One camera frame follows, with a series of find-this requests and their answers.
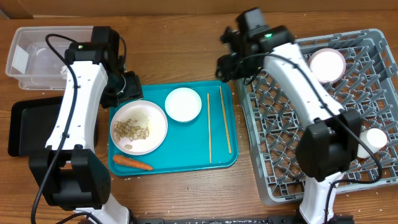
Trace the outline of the wooden chopstick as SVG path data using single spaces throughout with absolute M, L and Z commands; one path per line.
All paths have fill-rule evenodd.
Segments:
M 227 140 L 227 144 L 228 144 L 228 152 L 229 152 L 229 154 L 231 154 L 232 150 L 231 150 L 231 143 L 230 143 L 230 138 L 229 138 L 228 122 L 226 119 L 226 110 L 225 110 L 223 91 L 222 91 L 221 85 L 219 86 L 219 90 L 220 90 L 221 107 L 222 107 L 222 112 L 223 112 L 224 128 L 226 131 L 226 140 Z
M 210 94 L 206 94 L 207 98 L 207 115 L 208 115 L 208 145 L 209 145 L 209 162 L 212 163 L 212 146 L 211 146 L 211 114 L 210 114 Z

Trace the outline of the white plate with food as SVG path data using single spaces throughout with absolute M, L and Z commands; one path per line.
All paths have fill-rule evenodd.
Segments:
M 145 100 L 132 101 L 114 110 L 109 143 L 126 154 L 141 156 L 160 147 L 167 131 L 167 117 L 158 105 Z

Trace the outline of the white tissue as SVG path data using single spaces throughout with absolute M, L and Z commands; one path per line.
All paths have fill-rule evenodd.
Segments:
M 60 71 L 60 76 L 61 76 L 61 78 L 64 79 L 64 80 L 67 80 L 68 72 L 69 72 L 68 67 L 67 67 L 66 65 L 64 65 L 64 66 L 61 68 L 61 71 Z

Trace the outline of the white bowl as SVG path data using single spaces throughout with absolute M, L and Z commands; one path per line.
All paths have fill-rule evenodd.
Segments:
M 175 121 L 187 123 L 194 120 L 201 111 L 199 94 L 191 88 L 177 88 L 165 99 L 166 113 Z

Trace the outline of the pink rimmed bowl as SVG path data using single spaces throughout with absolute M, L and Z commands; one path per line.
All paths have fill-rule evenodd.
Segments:
M 317 50 L 310 56 L 308 65 L 321 84 L 337 82 L 346 71 L 343 54 L 331 48 Z

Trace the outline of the white paper cup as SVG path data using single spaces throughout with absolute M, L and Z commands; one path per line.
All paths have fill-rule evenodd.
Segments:
M 372 153 L 382 149 L 387 144 L 387 136 L 384 131 L 377 128 L 371 128 L 367 131 L 361 132 L 359 135 L 365 145 L 371 150 Z

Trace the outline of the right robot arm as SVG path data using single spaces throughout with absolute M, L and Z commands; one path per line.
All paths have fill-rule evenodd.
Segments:
M 349 223 L 333 212 L 338 184 L 356 158 L 361 118 L 346 110 L 324 89 L 309 69 L 298 43 L 286 26 L 269 27 L 259 8 L 242 12 L 237 30 L 227 27 L 220 40 L 230 53 L 217 60 L 215 76 L 222 82 L 254 78 L 265 70 L 293 105 L 303 134 L 295 157 L 305 173 L 299 212 L 306 223 Z

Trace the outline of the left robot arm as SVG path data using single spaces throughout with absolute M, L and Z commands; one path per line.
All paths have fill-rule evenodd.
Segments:
M 59 59 L 67 68 L 57 121 L 45 147 L 29 157 L 38 198 L 93 223 L 132 223 L 130 209 L 111 194 L 109 170 L 95 154 L 99 108 L 143 97 L 141 82 L 124 68 L 124 39 L 95 26 L 88 42 L 72 40 Z

